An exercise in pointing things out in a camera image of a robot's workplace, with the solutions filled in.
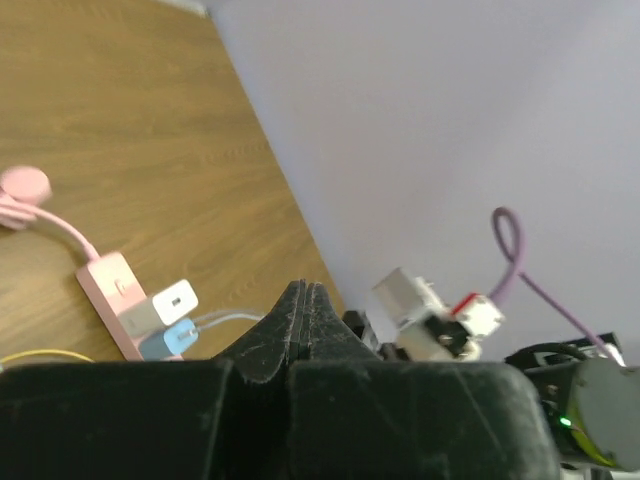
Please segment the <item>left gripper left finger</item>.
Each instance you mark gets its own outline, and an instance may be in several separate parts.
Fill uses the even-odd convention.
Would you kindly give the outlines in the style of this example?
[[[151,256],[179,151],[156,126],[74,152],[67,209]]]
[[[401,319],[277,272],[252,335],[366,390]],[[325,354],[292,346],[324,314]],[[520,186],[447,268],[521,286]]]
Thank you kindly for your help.
[[[306,284],[222,355],[40,363],[1,376],[5,479],[283,479],[290,331]]]

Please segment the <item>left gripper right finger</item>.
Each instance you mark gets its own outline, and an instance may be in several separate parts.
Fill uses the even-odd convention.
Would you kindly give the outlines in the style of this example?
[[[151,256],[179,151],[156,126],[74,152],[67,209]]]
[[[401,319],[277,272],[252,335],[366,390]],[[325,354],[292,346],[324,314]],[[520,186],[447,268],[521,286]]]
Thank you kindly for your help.
[[[325,288],[290,283],[288,461],[294,479],[556,479],[533,385],[494,362],[375,358]]]

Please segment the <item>blue charger plug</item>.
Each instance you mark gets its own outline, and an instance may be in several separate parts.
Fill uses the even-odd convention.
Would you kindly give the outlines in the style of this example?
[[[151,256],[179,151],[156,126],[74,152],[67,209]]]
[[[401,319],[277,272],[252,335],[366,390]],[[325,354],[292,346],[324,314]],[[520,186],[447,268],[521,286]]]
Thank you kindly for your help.
[[[145,361],[164,360],[181,356],[199,338],[199,332],[190,318],[184,318],[164,331],[156,332],[138,345]]]

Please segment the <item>white charger plug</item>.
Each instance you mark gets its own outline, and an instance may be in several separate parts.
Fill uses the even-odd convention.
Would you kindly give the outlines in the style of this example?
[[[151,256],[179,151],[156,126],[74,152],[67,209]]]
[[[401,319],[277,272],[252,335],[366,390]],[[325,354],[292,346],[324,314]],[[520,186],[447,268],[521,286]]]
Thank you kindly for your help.
[[[131,338],[139,338],[171,326],[198,304],[191,283],[182,279],[123,311],[118,320]]]

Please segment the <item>pink power strip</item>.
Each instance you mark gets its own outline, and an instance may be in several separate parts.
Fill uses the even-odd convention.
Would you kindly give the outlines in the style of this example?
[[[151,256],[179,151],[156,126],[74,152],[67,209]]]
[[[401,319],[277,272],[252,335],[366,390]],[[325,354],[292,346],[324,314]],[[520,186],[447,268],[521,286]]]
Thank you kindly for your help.
[[[112,252],[92,259],[76,272],[76,278],[123,357],[142,361],[138,345],[152,333],[131,338],[118,315],[151,296],[146,295],[124,256]]]

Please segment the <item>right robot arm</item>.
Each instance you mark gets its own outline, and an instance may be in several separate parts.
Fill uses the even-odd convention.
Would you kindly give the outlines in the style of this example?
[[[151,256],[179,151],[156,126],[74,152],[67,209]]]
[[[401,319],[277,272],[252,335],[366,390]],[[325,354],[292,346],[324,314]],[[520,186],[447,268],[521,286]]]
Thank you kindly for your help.
[[[624,364],[612,332],[605,356],[586,338],[525,347],[505,362],[536,388],[561,464],[639,470],[639,368]]]

